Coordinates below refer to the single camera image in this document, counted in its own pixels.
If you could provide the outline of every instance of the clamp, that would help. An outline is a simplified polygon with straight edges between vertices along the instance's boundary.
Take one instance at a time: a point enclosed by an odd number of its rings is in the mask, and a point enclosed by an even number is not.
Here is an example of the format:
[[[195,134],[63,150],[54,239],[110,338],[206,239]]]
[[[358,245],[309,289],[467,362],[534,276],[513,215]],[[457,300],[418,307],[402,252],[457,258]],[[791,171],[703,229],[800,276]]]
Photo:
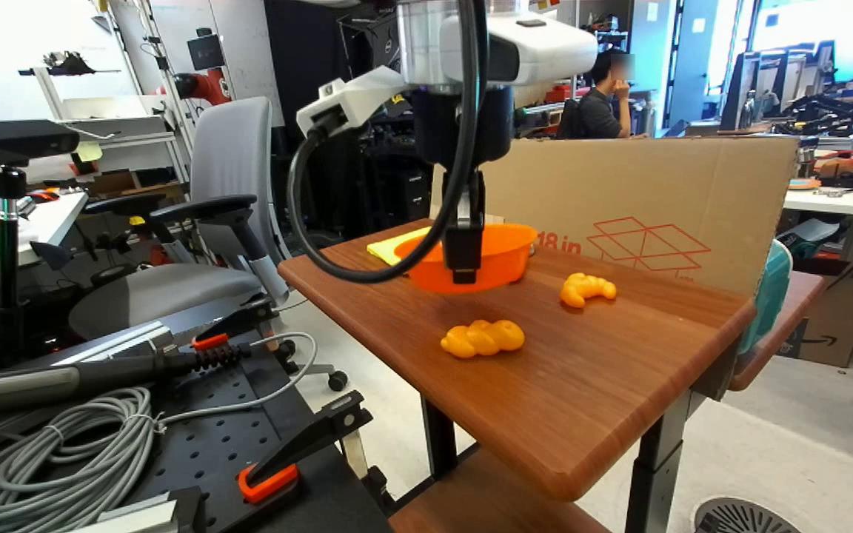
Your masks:
[[[273,320],[273,317],[276,317],[276,307],[273,307],[269,300],[246,301],[244,307],[218,317],[218,320],[209,322],[204,331],[198,331],[198,334],[192,338],[192,349],[224,346],[227,338],[255,331],[258,325],[263,325],[263,322]]]
[[[258,464],[246,464],[238,474],[241,497],[249,507],[263,507],[266,501],[279,497],[288,488],[295,488],[298,458],[352,436],[358,427],[369,423],[369,411],[362,408],[363,397],[350,390],[334,402],[322,406],[298,431],[294,431],[276,452],[261,458]]]

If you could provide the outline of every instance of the coiled cable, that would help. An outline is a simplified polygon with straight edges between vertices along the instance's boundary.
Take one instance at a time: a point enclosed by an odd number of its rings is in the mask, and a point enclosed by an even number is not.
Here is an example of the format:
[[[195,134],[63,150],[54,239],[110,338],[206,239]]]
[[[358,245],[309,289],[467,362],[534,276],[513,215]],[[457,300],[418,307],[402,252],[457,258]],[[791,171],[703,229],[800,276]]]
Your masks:
[[[309,362],[273,393],[153,418],[147,389],[119,389],[64,408],[39,431],[0,449],[0,533],[58,533],[95,523],[137,486],[153,436],[162,436],[169,423],[249,411],[295,389],[318,362],[318,340],[309,331],[279,331],[249,346],[273,340],[309,343]]]

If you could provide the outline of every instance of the wooden table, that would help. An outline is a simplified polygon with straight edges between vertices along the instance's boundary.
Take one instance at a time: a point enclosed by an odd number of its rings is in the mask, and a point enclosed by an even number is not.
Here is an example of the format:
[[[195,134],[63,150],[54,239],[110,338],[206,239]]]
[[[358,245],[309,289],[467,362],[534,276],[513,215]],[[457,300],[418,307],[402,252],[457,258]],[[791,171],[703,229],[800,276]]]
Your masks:
[[[325,255],[369,269],[366,242],[399,230]],[[618,300],[565,310],[556,289],[575,269],[612,279]],[[522,285],[460,300],[406,279],[346,285],[309,258],[281,263],[281,276],[421,390],[432,474],[457,463],[457,421],[529,486],[575,501],[646,436],[627,531],[667,528],[686,390],[751,320],[746,295],[553,252],[535,252]],[[528,346],[480,362],[445,354],[440,334],[480,317],[522,322]]]

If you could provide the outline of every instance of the black cable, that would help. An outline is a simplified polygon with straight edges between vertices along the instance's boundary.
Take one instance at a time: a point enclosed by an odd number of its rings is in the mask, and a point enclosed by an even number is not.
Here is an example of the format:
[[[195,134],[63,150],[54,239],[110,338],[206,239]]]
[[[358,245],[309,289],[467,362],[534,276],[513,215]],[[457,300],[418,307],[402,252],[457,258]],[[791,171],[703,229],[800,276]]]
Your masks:
[[[440,242],[448,223],[457,209],[460,196],[467,190],[467,181],[475,174],[475,147],[477,147],[477,126],[480,126],[480,113],[482,113],[482,91],[486,91],[486,78],[482,78],[482,50],[480,41],[486,41],[486,5],[482,0],[460,0],[460,38],[463,38],[463,116],[460,116],[460,135],[457,135],[457,156],[449,168],[449,190],[445,193],[440,209],[435,223],[429,224],[426,238],[414,245],[412,255],[406,255],[399,263],[389,269],[346,269],[334,261],[329,261],[319,249],[310,245],[309,229],[301,218],[301,187],[309,174],[309,162],[315,150],[329,141],[329,134],[337,126],[334,119],[319,122],[298,150],[291,161],[288,171],[288,209],[291,209],[291,224],[295,230],[295,239],[304,245],[304,255],[329,276],[356,280],[356,285],[383,285],[392,279],[399,279],[409,272],[414,263],[421,263],[432,245]]]
[[[340,58],[344,58],[350,78],[356,78],[352,52],[350,52],[350,44],[346,44],[346,27],[344,27],[344,17],[337,17],[337,44],[340,44]]]

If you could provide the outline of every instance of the gray cushion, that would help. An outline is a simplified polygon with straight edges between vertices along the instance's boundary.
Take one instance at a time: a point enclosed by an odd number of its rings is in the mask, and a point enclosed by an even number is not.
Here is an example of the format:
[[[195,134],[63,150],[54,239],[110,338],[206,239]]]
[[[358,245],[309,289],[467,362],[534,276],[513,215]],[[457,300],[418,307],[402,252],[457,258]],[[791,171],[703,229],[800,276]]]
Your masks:
[[[251,230],[276,261],[288,258],[273,196],[273,107],[269,97],[244,97],[198,116],[189,201],[258,196]]]
[[[97,338],[187,307],[209,307],[217,317],[261,295],[255,276],[204,263],[165,263],[116,279],[84,295],[67,322],[78,334]]]

